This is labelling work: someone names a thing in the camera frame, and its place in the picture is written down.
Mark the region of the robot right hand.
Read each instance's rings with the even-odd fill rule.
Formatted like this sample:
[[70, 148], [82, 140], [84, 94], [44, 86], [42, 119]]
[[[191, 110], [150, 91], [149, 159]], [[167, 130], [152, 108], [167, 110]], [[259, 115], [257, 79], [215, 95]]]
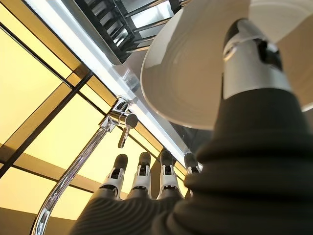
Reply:
[[310, 235], [313, 135], [291, 91], [277, 47], [248, 19], [224, 40], [224, 71], [212, 140], [186, 176], [192, 196], [167, 187], [117, 201], [90, 199], [72, 235]]

